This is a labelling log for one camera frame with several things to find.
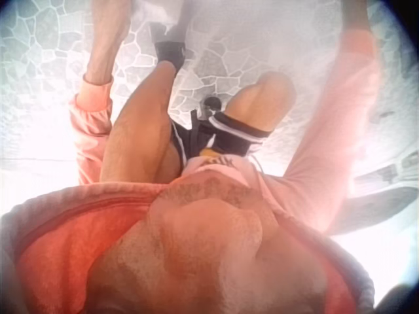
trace leg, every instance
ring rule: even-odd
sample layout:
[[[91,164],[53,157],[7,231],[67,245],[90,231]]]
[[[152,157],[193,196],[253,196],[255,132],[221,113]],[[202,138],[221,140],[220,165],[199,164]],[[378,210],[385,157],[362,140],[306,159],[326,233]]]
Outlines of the leg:
[[[254,85],[240,90],[224,113],[252,128],[272,132],[295,102],[295,89],[281,73],[265,73]]]
[[[223,113],[209,118],[210,130],[216,135],[200,154],[246,156],[251,145],[262,144],[274,131],[294,101],[295,90],[286,76],[263,75],[256,84],[238,92]]]
[[[157,183],[180,172],[168,115],[175,74],[170,62],[160,62],[131,95],[109,136],[100,181]]]

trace tiled floor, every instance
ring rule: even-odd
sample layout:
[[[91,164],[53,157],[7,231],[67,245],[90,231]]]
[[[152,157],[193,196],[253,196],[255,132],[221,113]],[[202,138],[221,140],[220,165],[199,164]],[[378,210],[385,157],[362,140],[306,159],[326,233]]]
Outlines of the tiled floor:
[[[181,1],[155,2],[173,7]],[[188,32],[187,62],[175,83],[170,115],[188,126],[189,111],[204,97],[214,94],[225,104],[261,73],[286,72],[295,83],[297,104],[255,155],[265,172],[281,175],[336,55],[340,1],[196,2],[200,10]],[[380,3],[371,2],[369,16],[383,77],[356,175],[388,166],[407,148],[417,150],[419,80],[414,50]],[[113,119],[156,63],[148,25],[154,20],[168,23],[171,16],[140,3],[115,66]],[[0,26],[5,212],[28,197],[77,183],[67,103],[77,92],[89,57],[92,19],[87,0],[20,0],[2,12]]]

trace person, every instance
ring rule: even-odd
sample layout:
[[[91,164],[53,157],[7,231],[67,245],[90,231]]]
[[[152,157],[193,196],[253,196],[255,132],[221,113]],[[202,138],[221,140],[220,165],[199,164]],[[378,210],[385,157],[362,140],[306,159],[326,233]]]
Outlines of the person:
[[[167,34],[155,31],[164,37],[155,42],[157,66],[112,126],[112,68],[131,1],[93,0],[92,10],[92,54],[70,104],[81,185],[2,218],[2,308],[370,313],[372,281],[324,235],[346,195],[379,87],[366,0],[342,2],[336,62],[281,178],[259,173],[246,154],[292,107],[290,79],[265,73],[238,92],[204,124],[211,139],[192,143],[200,150],[191,154],[168,116],[185,59],[185,43],[173,38],[187,18]]]

